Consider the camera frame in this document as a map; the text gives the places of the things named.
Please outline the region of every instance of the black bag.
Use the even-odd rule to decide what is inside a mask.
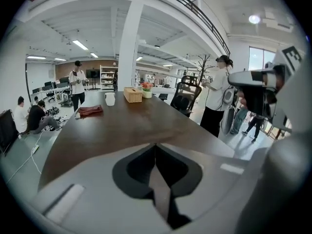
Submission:
[[[0,114],[0,151],[6,153],[14,143],[19,133],[16,130],[11,110]]]

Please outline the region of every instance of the black railing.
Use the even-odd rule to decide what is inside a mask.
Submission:
[[[183,4],[185,7],[190,9],[196,16],[198,16],[203,23],[211,30],[211,32],[214,34],[214,36],[217,38],[217,40],[220,42],[222,45],[224,51],[228,56],[230,56],[230,50],[226,43],[224,42],[224,39],[220,35],[219,31],[216,29],[214,24],[209,20],[209,18],[205,15],[204,12],[201,11],[200,8],[197,7],[196,4],[194,4],[191,0],[176,0],[179,3]]]

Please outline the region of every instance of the wooden tabletop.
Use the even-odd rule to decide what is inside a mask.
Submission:
[[[128,103],[116,92],[114,106],[105,93],[90,93],[83,106],[102,105],[103,113],[72,116],[56,139],[42,169],[39,190],[82,161],[144,143],[168,143],[206,154],[233,157],[234,151],[182,113],[153,96]]]

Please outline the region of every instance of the red cloth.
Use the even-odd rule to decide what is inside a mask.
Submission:
[[[103,112],[101,105],[96,105],[93,107],[80,107],[78,109],[78,113],[80,113],[80,116],[87,116],[87,115],[90,115],[93,113],[99,113],[99,112]]]

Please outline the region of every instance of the white mug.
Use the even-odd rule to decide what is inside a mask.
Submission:
[[[106,93],[105,101],[107,106],[114,106],[115,104],[115,93]]]

